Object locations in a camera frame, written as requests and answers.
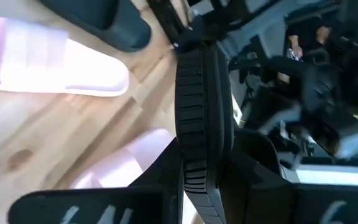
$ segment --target wooden floor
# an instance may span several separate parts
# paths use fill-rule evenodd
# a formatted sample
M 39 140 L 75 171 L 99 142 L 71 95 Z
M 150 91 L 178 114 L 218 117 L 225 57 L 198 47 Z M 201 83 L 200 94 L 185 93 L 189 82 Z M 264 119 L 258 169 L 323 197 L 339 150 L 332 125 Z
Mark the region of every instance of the wooden floor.
M 36 0 L 0 0 L 0 16 L 69 30 L 71 39 L 118 58 L 132 72 L 128 92 L 116 98 L 0 92 L 0 223 L 21 195 L 64 189 L 81 171 L 140 133 L 158 127 L 175 134 L 175 56 L 146 1 L 133 2 L 153 37 L 145 50 L 125 54 Z M 182 12 L 180 1 L 173 3 Z

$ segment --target floor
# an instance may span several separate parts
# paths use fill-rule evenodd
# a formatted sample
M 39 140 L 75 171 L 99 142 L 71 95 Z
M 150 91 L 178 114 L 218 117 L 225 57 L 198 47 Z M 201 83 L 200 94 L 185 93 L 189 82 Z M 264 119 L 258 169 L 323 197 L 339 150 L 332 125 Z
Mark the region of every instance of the floor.
M 175 134 L 175 56 L 146 1 L 132 1 L 153 37 L 145 50 L 125 54 L 36 0 L 0 0 L 0 16 L 69 30 L 71 39 L 118 58 L 132 72 L 129 90 L 115 98 L 0 92 L 0 223 L 21 195 L 66 188 L 81 171 L 144 131 L 158 127 Z M 180 1 L 173 4 L 184 18 Z

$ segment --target slipper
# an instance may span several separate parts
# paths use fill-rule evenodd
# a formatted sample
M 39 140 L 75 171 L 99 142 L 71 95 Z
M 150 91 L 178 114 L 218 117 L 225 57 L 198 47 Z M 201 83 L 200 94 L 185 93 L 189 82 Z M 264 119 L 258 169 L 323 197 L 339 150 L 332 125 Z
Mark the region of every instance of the slipper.
M 129 70 L 63 30 L 0 17 L 0 90 L 119 96 Z
M 71 189 L 127 187 L 140 177 L 173 136 L 165 129 L 150 130 L 80 174 Z
M 145 48 L 152 36 L 131 0 L 40 0 L 54 13 L 123 51 Z

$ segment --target pink slipper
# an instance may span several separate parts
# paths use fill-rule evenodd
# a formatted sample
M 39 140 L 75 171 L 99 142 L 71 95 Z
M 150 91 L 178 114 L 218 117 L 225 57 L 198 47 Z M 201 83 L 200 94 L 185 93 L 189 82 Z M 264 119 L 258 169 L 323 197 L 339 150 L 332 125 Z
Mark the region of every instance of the pink slipper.
M 172 139 L 165 129 L 149 131 L 84 171 L 70 188 L 127 187 L 153 164 Z
M 63 30 L 0 17 L 0 90 L 118 96 L 129 86 L 119 60 Z

